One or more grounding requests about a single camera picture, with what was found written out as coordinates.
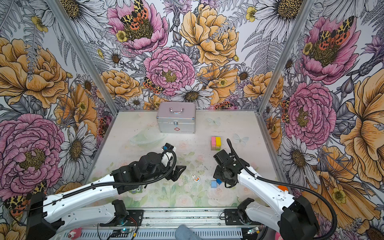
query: white table surface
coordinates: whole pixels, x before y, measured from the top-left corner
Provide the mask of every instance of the white table surface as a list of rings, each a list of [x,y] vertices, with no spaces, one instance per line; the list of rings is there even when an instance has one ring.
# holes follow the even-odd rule
[[[186,165],[178,181],[165,179],[140,187],[119,196],[103,199],[93,205],[101,205],[114,199],[124,200],[126,207],[230,207],[237,206],[247,197],[262,202],[248,188],[237,184],[226,189],[224,183],[211,188],[216,168],[211,151],[211,136],[220,136],[222,149],[230,152],[229,138],[237,154],[246,160],[263,177],[277,179],[267,147],[253,111],[197,111],[195,134],[166,134],[156,144],[132,144],[130,139],[143,129],[157,130],[157,112],[120,112],[113,124],[105,145],[95,163],[88,182],[95,181],[111,171],[138,161],[148,152],[160,153],[161,147],[170,143],[176,147],[177,165]],[[212,125],[208,118],[219,122]],[[246,145],[235,143],[234,134],[249,137]],[[195,182],[192,174],[200,177]]]

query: box handle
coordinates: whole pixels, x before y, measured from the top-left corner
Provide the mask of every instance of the box handle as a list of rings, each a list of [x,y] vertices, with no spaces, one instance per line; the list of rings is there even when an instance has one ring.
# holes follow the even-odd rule
[[[170,111],[171,113],[174,113],[174,114],[179,114],[179,113],[181,113],[182,111],[184,111],[184,108],[182,108],[180,112],[174,112],[174,111],[172,111],[172,108],[169,108],[169,111]]]

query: floral wallpaper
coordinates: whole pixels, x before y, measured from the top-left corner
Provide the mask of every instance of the floral wallpaper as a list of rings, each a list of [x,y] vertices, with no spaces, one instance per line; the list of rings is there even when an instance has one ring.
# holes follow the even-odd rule
[[[383,10],[381,0],[316,1],[263,111],[288,181],[334,207],[333,240],[384,239]],[[326,205],[294,194],[327,232]]]
[[[44,0],[33,2],[43,24],[61,36]],[[256,109],[302,0],[61,3],[119,109],[158,109],[164,101]]]
[[[113,116],[47,5],[0,3],[0,238],[22,240],[14,209],[81,186]]]

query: table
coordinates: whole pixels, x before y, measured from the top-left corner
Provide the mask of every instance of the table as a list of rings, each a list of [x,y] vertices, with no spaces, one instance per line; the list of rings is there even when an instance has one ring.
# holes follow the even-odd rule
[[[145,189],[140,186],[119,196],[97,201],[94,206],[114,199],[123,200],[126,207],[236,207],[247,197],[262,203],[253,192],[240,184],[230,189],[225,188],[224,183],[211,188],[217,165],[213,159],[217,151],[210,148],[211,136],[220,136],[222,149],[228,153],[230,150],[226,139],[229,138],[241,158],[263,177],[277,180],[253,111],[197,111],[195,134],[165,134],[164,139],[160,138],[153,144],[133,144],[140,140],[144,129],[158,131],[156,114],[156,111],[120,112],[87,183],[132,161],[138,161],[148,152],[160,153],[166,142],[176,147],[177,165],[186,165],[187,169],[176,182],[162,179]],[[235,143],[235,134],[243,143]],[[193,174],[200,177],[199,182],[193,180]]]

